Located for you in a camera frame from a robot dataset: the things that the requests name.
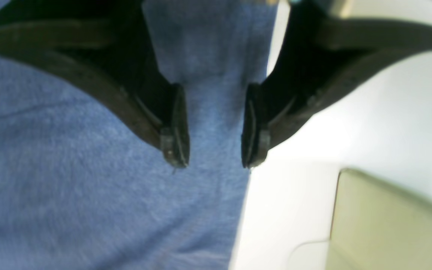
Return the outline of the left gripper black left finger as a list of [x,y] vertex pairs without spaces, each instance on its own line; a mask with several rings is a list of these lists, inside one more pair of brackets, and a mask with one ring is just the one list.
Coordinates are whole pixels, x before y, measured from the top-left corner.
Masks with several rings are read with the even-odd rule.
[[185,91],[159,71],[142,0],[12,0],[0,9],[0,57],[69,82],[168,164],[188,166]]

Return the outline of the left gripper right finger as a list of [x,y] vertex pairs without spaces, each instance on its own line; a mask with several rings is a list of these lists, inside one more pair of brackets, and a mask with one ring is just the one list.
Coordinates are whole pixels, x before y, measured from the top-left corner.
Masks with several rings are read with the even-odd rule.
[[385,68],[432,52],[432,25],[389,18],[344,18],[342,0],[290,4],[274,69],[247,87],[241,160],[259,166],[272,148],[314,114],[338,102]]

